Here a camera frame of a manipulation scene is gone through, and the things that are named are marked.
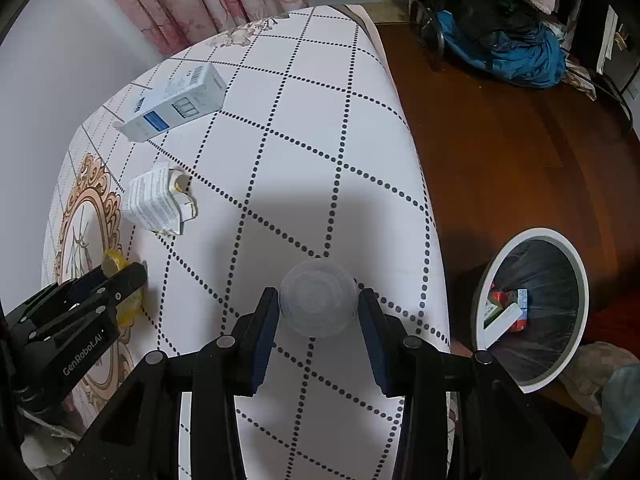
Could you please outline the yellow fruit peel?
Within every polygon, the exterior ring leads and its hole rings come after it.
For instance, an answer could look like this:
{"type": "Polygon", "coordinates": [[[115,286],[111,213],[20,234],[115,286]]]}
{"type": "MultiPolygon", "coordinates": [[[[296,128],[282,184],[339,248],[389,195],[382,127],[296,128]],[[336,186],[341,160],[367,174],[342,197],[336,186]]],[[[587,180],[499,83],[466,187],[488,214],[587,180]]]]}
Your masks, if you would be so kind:
{"type": "Polygon", "coordinates": [[[143,289],[148,280],[146,267],[142,263],[130,263],[115,249],[107,249],[101,271],[107,278],[106,288],[115,301],[118,326],[131,326],[142,310],[143,289]]]}

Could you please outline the blue red milk carton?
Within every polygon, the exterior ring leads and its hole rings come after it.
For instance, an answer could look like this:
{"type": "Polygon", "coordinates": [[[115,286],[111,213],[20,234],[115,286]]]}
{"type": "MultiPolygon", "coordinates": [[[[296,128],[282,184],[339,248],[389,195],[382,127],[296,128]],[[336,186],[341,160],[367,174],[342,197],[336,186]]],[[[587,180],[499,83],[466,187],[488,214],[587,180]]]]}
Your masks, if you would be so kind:
{"type": "Polygon", "coordinates": [[[485,309],[484,324],[488,326],[494,322],[500,314],[506,313],[511,306],[516,305],[520,314],[509,327],[510,333],[519,333],[526,329],[528,321],[528,291],[519,288],[517,290],[491,289],[488,292],[485,309]]]}

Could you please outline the clear plastic cup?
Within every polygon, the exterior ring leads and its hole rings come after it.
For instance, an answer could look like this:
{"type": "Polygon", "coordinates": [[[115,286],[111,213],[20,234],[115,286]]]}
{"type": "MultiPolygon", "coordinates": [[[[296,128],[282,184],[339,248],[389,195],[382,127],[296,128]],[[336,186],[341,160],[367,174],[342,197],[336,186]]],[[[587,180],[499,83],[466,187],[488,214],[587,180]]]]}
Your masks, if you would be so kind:
{"type": "Polygon", "coordinates": [[[326,338],[344,330],[355,315],[358,289],[354,278],[326,259],[299,263],[279,288],[280,313],[297,333],[326,338]]]}

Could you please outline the white pink toothpaste box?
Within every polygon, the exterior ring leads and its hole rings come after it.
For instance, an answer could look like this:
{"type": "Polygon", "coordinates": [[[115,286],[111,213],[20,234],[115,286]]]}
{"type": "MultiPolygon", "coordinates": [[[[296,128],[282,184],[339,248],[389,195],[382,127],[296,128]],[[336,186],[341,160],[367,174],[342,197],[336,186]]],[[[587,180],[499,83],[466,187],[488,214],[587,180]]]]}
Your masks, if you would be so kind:
{"type": "Polygon", "coordinates": [[[484,348],[489,349],[518,321],[524,320],[525,311],[514,302],[506,307],[494,322],[484,328],[484,348]]]}

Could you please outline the green white medicine box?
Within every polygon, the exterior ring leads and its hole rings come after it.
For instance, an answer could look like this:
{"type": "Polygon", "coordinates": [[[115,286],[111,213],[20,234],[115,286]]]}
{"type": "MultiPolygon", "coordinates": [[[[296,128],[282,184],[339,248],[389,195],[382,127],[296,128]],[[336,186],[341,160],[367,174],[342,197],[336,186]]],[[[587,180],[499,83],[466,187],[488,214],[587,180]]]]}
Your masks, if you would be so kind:
{"type": "Polygon", "coordinates": [[[483,310],[484,325],[487,326],[494,322],[503,311],[503,304],[499,300],[488,297],[483,310]]]}

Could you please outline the white round trash bin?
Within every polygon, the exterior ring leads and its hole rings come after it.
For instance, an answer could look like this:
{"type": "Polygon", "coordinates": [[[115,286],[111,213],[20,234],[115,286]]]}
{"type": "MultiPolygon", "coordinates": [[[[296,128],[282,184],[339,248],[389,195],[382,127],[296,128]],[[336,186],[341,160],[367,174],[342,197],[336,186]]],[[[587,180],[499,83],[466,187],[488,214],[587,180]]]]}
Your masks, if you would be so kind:
{"type": "Polygon", "coordinates": [[[582,339],[589,283],[582,258],[561,233],[533,228],[512,237],[484,266],[471,300],[471,346],[489,351],[525,393],[561,374],[582,339]],[[528,291],[528,321],[484,348],[483,310],[491,289],[528,291]]]}

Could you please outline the grey cloth on floor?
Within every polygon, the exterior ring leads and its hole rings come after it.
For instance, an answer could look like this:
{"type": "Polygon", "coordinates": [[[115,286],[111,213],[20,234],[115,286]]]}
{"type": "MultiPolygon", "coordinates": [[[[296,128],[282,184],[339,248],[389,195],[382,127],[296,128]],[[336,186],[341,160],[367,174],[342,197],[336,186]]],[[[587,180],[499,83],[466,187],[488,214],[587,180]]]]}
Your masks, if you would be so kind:
{"type": "Polygon", "coordinates": [[[639,359],[604,341],[580,346],[560,379],[568,394],[600,418],[603,437],[587,479],[601,479],[639,422],[639,359]]]}

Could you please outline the crumpled white paper leaflet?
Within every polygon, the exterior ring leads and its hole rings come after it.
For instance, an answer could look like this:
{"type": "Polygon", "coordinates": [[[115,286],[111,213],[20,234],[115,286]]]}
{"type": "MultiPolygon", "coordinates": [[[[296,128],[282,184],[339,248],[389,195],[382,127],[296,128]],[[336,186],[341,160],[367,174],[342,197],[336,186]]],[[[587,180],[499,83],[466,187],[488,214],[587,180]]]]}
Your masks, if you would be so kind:
{"type": "Polygon", "coordinates": [[[132,223],[156,234],[179,236],[196,218],[198,206],[186,192],[189,176],[168,162],[132,179],[125,188],[122,213],[132,223]]]}

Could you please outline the white blue carton box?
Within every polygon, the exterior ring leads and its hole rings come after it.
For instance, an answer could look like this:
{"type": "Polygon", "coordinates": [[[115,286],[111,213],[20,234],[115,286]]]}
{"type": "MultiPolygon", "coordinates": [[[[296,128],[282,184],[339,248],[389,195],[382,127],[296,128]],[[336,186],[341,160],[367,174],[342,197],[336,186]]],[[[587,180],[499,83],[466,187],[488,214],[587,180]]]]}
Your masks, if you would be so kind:
{"type": "Polygon", "coordinates": [[[122,122],[113,127],[131,142],[146,142],[220,110],[227,84],[210,63],[196,64],[180,77],[146,92],[122,122]]]}

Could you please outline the white patterned tablecloth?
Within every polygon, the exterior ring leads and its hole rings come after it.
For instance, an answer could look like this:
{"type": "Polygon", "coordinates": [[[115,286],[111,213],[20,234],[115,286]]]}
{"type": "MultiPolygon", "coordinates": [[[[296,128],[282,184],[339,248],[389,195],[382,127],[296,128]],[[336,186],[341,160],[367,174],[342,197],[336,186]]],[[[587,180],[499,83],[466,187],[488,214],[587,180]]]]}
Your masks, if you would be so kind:
{"type": "Polygon", "coordinates": [[[361,6],[314,6],[204,40],[140,75],[77,127],[54,181],[43,283],[76,278],[113,248],[148,270],[134,324],[75,387],[84,432],[148,352],[180,356],[229,333],[266,287],[319,258],[442,351],[442,256],[420,160],[378,30],[361,6]],[[144,143],[114,122],[196,64],[227,84],[222,109],[144,143]],[[125,188],[168,162],[198,215],[179,236],[122,213],[125,188]]]}

